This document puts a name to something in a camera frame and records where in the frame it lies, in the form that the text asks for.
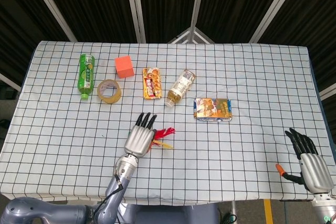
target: green plastic bottle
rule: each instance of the green plastic bottle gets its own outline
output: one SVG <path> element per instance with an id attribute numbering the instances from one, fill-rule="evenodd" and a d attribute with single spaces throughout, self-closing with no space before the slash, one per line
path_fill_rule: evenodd
<path id="1" fill-rule="evenodd" d="M 82 54 L 79 58 L 79 79 L 78 89 L 82 99 L 88 99 L 93 90 L 93 67 L 95 66 L 94 57 L 89 54 Z"/>

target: grid tablecloth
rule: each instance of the grid tablecloth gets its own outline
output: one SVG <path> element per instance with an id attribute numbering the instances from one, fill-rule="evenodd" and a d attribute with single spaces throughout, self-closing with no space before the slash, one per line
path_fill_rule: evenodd
<path id="1" fill-rule="evenodd" d="M 88 101 L 77 89 L 81 53 L 96 58 Z M 130 55 L 134 77 L 119 79 L 114 58 Z M 142 68 L 159 67 L 169 90 L 188 68 L 196 81 L 173 108 L 144 100 Z M 102 103 L 97 86 L 116 79 L 122 98 Z M 233 120 L 193 118 L 194 98 L 229 98 Z M 158 115 L 154 127 L 174 127 L 139 168 L 124 200 L 191 205 L 214 201 L 310 199 L 303 186 L 280 179 L 275 164 L 300 167 L 284 130 L 312 138 L 332 178 L 336 168 L 304 47 L 260 44 L 104 44 L 42 41 L 35 50 L 0 156 L 0 192 L 43 200 L 103 198 L 116 158 L 140 112 Z"/>

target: robotic hand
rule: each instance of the robotic hand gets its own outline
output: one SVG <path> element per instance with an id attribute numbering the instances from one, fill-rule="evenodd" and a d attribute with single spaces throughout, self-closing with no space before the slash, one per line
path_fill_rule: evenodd
<path id="1" fill-rule="evenodd" d="M 138 167 L 138 158 L 148 152 L 154 139 L 155 130 L 152 130 L 152 126 L 156 115 L 150 120 L 150 113 L 147 113 L 144 119 L 143 116 L 144 113 L 141 113 L 126 140 L 126 155 L 121 156 L 115 163 L 106 198 L 99 205 L 54 205 L 35 198 L 20 197 L 8 203 L 0 218 L 0 224 L 31 224 L 35 218 L 40 218 L 43 224 L 115 223 L 118 218 L 118 206 Z"/>
<path id="2" fill-rule="evenodd" d="M 323 157 L 319 156 L 313 141 L 290 128 L 285 134 L 290 138 L 301 167 L 301 176 L 286 173 L 281 165 L 276 168 L 283 178 L 299 185 L 314 194 L 312 201 L 314 210 L 321 223 L 336 223 L 336 200 L 330 197 L 334 188 L 328 167 Z"/>

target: snack package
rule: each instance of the snack package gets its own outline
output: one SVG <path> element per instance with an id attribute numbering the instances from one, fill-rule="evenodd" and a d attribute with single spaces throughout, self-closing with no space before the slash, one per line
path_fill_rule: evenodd
<path id="1" fill-rule="evenodd" d="M 202 121 L 231 121 L 231 101 L 221 98 L 196 98 L 194 117 Z"/>
<path id="2" fill-rule="evenodd" d="M 161 76 L 158 68 L 144 68 L 142 70 L 143 97 L 145 99 L 159 99 L 162 96 Z"/>

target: red feather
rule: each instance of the red feather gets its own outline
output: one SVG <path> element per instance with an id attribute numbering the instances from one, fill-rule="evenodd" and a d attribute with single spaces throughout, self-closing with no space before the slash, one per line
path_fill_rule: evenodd
<path id="1" fill-rule="evenodd" d="M 164 138 L 165 136 L 168 136 L 170 134 L 175 134 L 175 129 L 172 127 L 157 131 L 154 139 Z"/>

